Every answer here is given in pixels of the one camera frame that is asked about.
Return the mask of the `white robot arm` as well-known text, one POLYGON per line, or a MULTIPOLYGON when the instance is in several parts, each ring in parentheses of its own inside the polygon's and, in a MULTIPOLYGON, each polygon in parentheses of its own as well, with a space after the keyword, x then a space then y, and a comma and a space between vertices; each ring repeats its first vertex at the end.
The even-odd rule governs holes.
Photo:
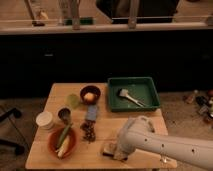
POLYGON ((144 150, 213 171, 213 141, 157 134, 146 116, 129 118, 117 136, 114 158, 144 150))

